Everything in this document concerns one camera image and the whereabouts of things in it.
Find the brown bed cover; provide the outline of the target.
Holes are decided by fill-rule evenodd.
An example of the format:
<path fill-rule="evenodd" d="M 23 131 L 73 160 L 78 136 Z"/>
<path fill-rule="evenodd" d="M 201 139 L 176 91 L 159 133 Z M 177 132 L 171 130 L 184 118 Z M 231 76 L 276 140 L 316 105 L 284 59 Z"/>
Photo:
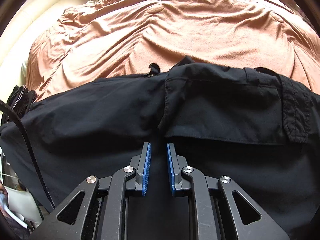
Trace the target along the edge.
<path fill-rule="evenodd" d="M 43 100 L 152 63 L 167 72 L 185 56 L 267 68 L 319 92 L 319 36 L 280 0 L 90 0 L 35 39 L 25 83 Z"/>

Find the black pants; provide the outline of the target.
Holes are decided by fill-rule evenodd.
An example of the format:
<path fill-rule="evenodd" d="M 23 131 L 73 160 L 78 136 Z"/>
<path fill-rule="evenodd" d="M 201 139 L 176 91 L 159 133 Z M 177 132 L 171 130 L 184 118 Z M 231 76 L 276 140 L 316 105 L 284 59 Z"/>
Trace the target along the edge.
<path fill-rule="evenodd" d="M 319 239 L 319 95 L 189 58 L 33 103 L 1 148 L 49 211 L 30 239 Z M 126 189 L 151 144 L 148 190 Z M 170 191 L 167 143 L 194 168 Z"/>

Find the cream leather headboard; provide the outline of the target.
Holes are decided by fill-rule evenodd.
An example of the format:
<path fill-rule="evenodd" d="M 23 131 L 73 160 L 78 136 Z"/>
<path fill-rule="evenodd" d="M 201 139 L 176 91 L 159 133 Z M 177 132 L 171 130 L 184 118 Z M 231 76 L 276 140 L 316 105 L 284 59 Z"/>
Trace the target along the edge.
<path fill-rule="evenodd" d="M 31 45 L 68 7 L 89 0 L 26 0 L 1 35 L 1 100 L 23 85 Z"/>

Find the stack of folded black clothes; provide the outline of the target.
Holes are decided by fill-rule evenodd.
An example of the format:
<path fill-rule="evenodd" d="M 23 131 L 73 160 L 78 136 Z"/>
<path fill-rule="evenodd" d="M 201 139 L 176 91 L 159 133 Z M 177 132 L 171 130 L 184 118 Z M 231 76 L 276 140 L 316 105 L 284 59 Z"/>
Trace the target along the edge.
<path fill-rule="evenodd" d="M 1 124 L 7 124 L 15 117 L 23 118 L 35 102 L 37 95 L 34 90 L 29 90 L 25 85 L 15 86 L 6 103 L 1 101 Z"/>

